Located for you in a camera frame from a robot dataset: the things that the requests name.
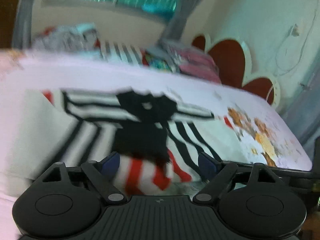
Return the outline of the red black white striped sweater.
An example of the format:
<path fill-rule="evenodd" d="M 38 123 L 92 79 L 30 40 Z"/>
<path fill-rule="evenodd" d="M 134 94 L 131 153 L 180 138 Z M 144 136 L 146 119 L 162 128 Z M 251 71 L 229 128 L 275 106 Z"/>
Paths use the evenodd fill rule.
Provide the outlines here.
<path fill-rule="evenodd" d="M 165 95 L 67 89 L 44 97 L 50 135 L 35 176 L 58 161 L 78 166 L 117 152 L 120 165 L 112 182 L 125 194 L 191 194 L 206 182 L 200 153 L 217 161 L 237 154 L 224 121 Z"/>

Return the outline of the pink colourful clothes pile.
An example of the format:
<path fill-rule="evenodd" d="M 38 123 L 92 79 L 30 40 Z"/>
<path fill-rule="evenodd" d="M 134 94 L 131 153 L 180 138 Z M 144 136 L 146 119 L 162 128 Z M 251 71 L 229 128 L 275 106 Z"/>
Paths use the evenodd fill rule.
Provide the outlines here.
<path fill-rule="evenodd" d="M 214 83 L 221 83 L 219 69 L 211 56 L 193 46 L 163 39 L 147 48 L 142 57 L 144 65 L 176 74 L 184 74 Z"/>

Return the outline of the grey crumpled clothes pile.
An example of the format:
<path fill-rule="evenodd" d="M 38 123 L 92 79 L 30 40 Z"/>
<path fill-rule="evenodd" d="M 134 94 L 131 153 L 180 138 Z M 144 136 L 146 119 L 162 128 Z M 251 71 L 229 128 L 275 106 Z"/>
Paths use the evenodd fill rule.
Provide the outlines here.
<path fill-rule="evenodd" d="M 67 53 L 92 52 L 101 49 L 99 33 L 93 23 L 48 27 L 35 35 L 31 47 L 36 50 Z"/>

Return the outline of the pink floral bed sheet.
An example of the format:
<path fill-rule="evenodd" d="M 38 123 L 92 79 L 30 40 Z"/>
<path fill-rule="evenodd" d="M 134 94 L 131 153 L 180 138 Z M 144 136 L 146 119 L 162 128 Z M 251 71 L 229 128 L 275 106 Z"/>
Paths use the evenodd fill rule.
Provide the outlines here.
<path fill-rule="evenodd" d="M 1 51 L 20 239 L 298 239 L 319 175 L 264 100 L 67 54 Z"/>

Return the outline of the red heart-shaped headboard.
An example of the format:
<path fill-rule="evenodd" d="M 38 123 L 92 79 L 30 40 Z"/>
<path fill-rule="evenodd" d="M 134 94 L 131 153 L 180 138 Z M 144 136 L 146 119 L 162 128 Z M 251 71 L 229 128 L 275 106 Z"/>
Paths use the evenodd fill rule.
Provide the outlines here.
<path fill-rule="evenodd" d="M 193 38 L 191 45 L 213 58 L 223 85 L 255 94 L 274 109 L 279 107 L 280 84 L 277 78 L 264 70 L 253 71 L 251 52 L 244 41 L 225 38 L 213 44 L 208 34 L 200 34 Z"/>

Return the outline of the grey white striped cloth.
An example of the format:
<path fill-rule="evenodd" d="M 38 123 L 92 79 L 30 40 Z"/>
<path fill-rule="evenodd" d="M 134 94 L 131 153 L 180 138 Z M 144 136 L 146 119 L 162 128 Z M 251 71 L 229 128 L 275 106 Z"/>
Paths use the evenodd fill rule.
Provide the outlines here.
<path fill-rule="evenodd" d="M 111 41 L 101 42 L 103 58 L 111 62 L 125 62 L 128 64 L 142 64 L 142 52 L 138 46 Z"/>

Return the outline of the grey curtain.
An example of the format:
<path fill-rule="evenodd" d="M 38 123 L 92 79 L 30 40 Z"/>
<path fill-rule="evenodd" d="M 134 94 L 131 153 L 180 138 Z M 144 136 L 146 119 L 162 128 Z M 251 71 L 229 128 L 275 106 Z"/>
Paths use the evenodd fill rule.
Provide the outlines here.
<path fill-rule="evenodd" d="M 178 0 L 173 17 L 160 36 L 160 40 L 179 40 L 182 37 L 187 19 L 202 0 Z"/>

